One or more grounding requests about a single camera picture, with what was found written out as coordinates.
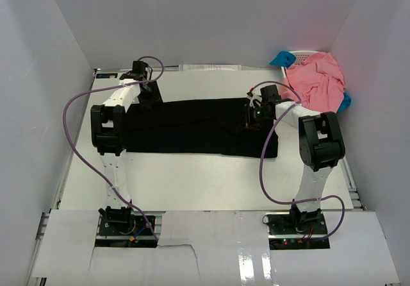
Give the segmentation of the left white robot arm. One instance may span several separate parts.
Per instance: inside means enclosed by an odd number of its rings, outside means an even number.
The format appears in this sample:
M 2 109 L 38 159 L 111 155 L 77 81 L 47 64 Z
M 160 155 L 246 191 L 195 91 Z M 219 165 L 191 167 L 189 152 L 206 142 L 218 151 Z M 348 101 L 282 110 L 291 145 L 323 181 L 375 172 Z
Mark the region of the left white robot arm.
M 92 144 L 100 154 L 104 177 L 109 181 L 107 207 L 99 212 L 109 226 L 123 235 L 137 229 L 124 167 L 129 137 L 126 114 L 133 103 L 143 110 L 153 110 L 163 102 L 158 83 L 151 78 L 151 66 L 142 59 L 134 61 L 132 69 L 120 76 L 121 87 L 90 110 Z

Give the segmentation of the black t shirt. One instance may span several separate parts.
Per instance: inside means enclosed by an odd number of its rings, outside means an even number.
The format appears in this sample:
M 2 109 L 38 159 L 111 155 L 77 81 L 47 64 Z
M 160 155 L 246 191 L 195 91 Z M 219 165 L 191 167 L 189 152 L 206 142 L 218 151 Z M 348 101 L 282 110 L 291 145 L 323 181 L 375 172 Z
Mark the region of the black t shirt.
M 132 104 L 126 113 L 126 149 L 134 153 L 188 153 L 276 158 L 278 136 L 271 121 L 245 126 L 247 98 L 196 99 L 154 108 Z

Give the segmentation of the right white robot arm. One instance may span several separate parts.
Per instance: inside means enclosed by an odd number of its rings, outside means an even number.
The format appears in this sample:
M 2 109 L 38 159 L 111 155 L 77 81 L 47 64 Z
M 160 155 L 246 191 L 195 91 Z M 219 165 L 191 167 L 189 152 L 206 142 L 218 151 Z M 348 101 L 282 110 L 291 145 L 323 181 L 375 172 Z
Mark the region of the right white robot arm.
M 295 233 L 313 231 L 320 222 L 321 202 L 326 200 L 324 187 L 332 170 L 345 156 L 345 145 L 338 118 L 334 112 L 317 112 L 302 106 L 302 99 L 282 98 L 278 87 L 281 83 L 264 81 L 247 92 L 244 106 L 245 127 L 253 129 L 271 122 L 262 147 L 260 164 L 265 161 L 268 145 L 277 125 L 284 121 L 298 130 L 299 155 L 304 164 L 297 195 L 287 205 L 290 212 L 286 226 Z

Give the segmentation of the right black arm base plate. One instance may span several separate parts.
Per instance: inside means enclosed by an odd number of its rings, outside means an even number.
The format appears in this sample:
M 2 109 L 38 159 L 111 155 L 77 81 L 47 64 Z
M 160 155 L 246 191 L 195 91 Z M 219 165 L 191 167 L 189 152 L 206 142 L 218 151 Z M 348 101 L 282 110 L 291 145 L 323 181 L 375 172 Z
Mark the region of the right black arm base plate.
M 265 214 L 262 223 L 268 227 L 271 251 L 329 249 L 329 239 L 318 240 L 327 235 L 324 215 L 306 226 L 294 226 L 289 214 Z

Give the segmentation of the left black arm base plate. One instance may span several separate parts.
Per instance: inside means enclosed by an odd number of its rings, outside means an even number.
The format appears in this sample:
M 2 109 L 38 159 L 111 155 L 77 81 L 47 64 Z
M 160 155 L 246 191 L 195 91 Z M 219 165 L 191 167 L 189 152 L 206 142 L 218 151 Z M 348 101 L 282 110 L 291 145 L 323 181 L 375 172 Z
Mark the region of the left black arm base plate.
M 160 216 L 148 215 L 147 220 L 132 208 L 100 208 L 95 238 L 97 248 L 156 248 L 151 227 L 160 234 Z

